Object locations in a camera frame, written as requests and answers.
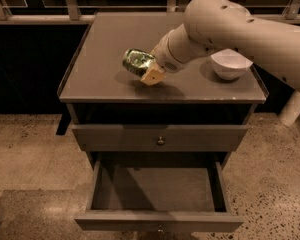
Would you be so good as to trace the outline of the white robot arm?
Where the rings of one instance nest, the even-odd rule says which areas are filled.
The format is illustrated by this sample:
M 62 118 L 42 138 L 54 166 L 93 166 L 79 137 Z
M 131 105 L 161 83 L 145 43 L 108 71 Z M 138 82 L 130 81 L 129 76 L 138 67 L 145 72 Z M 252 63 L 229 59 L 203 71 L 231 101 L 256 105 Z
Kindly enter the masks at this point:
M 155 61 L 141 81 L 157 84 L 167 72 L 224 49 L 237 51 L 300 92 L 300 26 L 256 18 L 229 0 L 192 0 L 183 23 L 151 51 Z

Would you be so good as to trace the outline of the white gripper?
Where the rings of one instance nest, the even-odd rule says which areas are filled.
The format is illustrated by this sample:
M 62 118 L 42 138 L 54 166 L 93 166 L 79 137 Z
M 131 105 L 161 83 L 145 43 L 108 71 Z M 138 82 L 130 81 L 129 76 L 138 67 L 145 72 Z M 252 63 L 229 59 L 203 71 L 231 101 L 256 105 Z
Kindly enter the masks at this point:
M 165 71 L 176 73 L 197 58 L 207 55 L 207 46 L 192 40 L 183 24 L 168 32 L 150 52 L 156 62 L 146 63 L 141 82 L 147 86 L 165 79 Z

